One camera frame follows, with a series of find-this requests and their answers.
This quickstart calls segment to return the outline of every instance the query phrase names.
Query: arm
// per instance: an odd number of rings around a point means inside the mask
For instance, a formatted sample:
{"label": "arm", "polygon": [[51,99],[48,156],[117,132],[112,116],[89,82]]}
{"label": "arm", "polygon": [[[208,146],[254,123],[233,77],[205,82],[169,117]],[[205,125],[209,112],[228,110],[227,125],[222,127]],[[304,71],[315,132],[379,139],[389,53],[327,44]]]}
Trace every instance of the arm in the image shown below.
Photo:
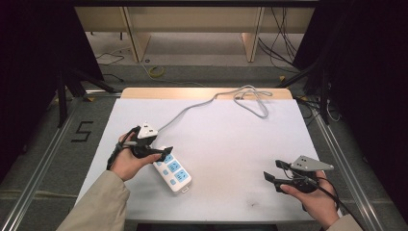
{"label": "arm", "polygon": [[161,154],[154,154],[138,159],[129,148],[124,148],[111,169],[104,171],[93,183],[58,231],[123,230],[126,201],[130,194],[123,182],[132,179],[142,167],[160,157]]}
{"label": "arm", "polygon": [[[326,179],[322,171],[317,171],[316,176]],[[325,180],[319,180],[319,185],[331,194],[334,194],[333,187]],[[303,193],[296,188],[282,185],[281,189],[302,202],[309,215],[314,218],[324,230],[328,231],[354,231],[362,230],[351,216],[340,218],[337,214],[336,204],[332,198],[320,190],[310,193]]]}

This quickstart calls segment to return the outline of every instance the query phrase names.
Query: beige jacket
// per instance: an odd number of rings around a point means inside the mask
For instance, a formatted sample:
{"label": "beige jacket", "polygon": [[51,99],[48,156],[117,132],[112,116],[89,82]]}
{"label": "beige jacket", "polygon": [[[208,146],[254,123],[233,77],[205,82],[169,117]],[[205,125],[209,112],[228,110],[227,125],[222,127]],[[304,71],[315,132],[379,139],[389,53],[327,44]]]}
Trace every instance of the beige jacket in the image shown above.
{"label": "beige jacket", "polygon": [[[58,231],[123,230],[129,191],[113,172],[104,171],[85,193]],[[336,221],[327,231],[360,231],[352,216]]]}

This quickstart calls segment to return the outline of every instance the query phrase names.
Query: white power strip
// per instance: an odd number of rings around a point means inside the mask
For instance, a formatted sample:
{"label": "white power strip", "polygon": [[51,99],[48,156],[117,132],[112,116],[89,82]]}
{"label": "white power strip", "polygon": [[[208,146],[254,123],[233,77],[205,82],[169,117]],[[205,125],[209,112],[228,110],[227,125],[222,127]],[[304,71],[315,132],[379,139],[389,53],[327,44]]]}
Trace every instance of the white power strip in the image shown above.
{"label": "white power strip", "polygon": [[154,162],[153,166],[175,193],[185,193],[189,190],[191,175],[183,168],[173,153],[166,156],[163,162]]}

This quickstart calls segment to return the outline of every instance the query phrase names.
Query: black tape marking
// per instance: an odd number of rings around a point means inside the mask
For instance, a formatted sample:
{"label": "black tape marking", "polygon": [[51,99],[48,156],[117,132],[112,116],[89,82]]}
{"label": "black tape marking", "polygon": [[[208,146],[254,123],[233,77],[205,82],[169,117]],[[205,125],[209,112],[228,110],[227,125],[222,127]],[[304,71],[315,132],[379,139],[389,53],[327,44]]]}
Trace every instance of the black tape marking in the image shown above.
{"label": "black tape marking", "polygon": [[81,121],[81,122],[79,123],[79,126],[78,126],[78,129],[77,129],[77,131],[76,131],[76,134],[87,134],[87,136],[86,136],[83,140],[71,140],[71,142],[84,142],[84,141],[88,141],[88,137],[89,137],[89,135],[90,135],[90,131],[81,131],[82,124],[85,124],[85,123],[93,124],[93,121]]}

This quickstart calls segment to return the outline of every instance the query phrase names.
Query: white tabletop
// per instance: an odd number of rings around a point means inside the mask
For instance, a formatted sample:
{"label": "white tabletop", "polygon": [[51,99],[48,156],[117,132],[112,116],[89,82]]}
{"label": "white tabletop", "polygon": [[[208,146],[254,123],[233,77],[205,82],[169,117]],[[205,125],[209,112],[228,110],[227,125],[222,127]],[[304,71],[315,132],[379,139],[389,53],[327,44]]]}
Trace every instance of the white tabletop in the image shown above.
{"label": "white tabletop", "polygon": [[[78,200],[106,168],[120,135],[147,121],[159,129],[184,108],[203,100],[117,99]],[[301,204],[278,193],[264,171],[286,178],[275,160],[300,155],[318,160],[294,100],[265,101],[269,116],[256,117],[232,100],[194,108],[159,133],[155,147],[173,154],[190,173],[186,193],[174,194],[153,166],[126,182],[127,218],[148,222],[278,223],[313,220]],[[245,105],[260,112],[256,101]]]}

